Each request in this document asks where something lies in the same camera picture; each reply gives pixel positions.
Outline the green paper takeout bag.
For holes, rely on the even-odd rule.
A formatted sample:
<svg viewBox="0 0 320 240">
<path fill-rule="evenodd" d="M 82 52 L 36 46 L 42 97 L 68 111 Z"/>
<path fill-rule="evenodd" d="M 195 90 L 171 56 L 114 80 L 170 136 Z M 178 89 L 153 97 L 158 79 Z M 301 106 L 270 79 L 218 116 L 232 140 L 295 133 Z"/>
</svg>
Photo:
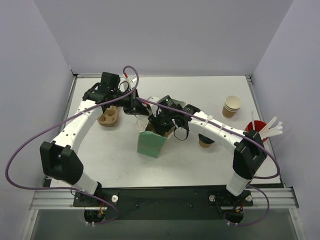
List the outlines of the green paper takeout bag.
<svg viewBox="0 0 320 240">
<path fill-rule="evenodd" d="M 143 105 L 147 107 L 150 115 L 156 115 L 156 105 L 144 102 Z M 137 152 L 148 157 L 158 158 L 167 139 L 169 139 L 175 132 L 171 130 L 165 136 L 159 135 L 155 132 L 153 126 L 150 124 L 146 115 L 137 116 L 136 126 L 138 130 Z"/>
</svg>

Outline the brown paper coffee cup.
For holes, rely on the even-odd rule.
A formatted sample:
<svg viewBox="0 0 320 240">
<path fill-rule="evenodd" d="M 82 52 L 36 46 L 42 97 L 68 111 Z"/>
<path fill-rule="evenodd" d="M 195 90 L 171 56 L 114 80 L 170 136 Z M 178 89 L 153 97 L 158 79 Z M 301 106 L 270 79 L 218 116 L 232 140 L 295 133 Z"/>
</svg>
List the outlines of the brown paper coffee cup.
<svg viewBox="0 0 320 240">
<path fill-rule="evenodd" d="M 199 139 L 198 143 L 202 148 L 209 148 L 214 143 L 214 141 L 202 141 L 201 139 Z"/>
</svg>

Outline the black plastic cup lid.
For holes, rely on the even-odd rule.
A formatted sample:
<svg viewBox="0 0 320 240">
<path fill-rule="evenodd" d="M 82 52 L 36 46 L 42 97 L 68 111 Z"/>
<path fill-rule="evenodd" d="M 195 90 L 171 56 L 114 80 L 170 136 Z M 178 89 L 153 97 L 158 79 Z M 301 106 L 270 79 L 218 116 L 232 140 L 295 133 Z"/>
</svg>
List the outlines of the black plastic cup lid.
<svg viewBox="0 0 320 240">
<path fill-rule="evenodd" d="M 210 138 L 208 138 L 208 137 L 206 137 L 206 136 L 204 136 L 204 135 L 202 135 L 202 134 L 198 134 L 198 138 L 199 139 L 201 139 L 202 141 L 214 141 L 214 140 L 212 140 L 212 139 L 210 139 Z"/>
</svg>

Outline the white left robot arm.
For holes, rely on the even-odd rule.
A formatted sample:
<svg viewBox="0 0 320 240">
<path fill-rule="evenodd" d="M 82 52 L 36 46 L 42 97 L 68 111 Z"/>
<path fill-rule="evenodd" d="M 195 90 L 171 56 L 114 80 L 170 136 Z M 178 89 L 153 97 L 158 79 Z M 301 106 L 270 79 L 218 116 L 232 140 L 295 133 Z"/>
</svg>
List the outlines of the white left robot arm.
<svg viewBox="0 0 320 240">
<path fill-rule="evenodd" d="M 42 169 L 46 176 L 62 181 L 78 191 L 85 192 L 84 199 L 92 206 L 101 203 L 101 184 L 84 172 L 77 153 L 94 122 L 110 107 L 121 107 L 130 115 L 148 115 L 148 110 L 136 101 L 138 74 L 125 76 L 127 85 L 121 91 L 122 81 L 117 74 L 103 72 L 100 82 L 88 89 L 75 114 L 64 129 L 51 141 L 40 146 Z"/>
</svg>

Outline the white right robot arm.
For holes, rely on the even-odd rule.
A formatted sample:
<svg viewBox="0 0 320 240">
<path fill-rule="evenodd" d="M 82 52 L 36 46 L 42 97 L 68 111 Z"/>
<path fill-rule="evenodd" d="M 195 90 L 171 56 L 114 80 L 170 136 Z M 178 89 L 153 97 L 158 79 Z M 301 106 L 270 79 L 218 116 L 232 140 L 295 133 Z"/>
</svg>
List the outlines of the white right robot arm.
<svg viewBox="0 0 320 240">
<path fill-rule="evenodd" d="M 235 197 L 242 194 L 267 158 L 263 141 L 255 130 L 247 132 L 222 124 L 200 108 L 191 104 L 182 106 L 168 95 L 145 102 L 150 105 L 150 119 L 158 131 L 168 127 L 183 128 L 197 133 L 203 142 L 218 143 L 233 154 L 233 175 L 226 190 Z"/>
</svg>

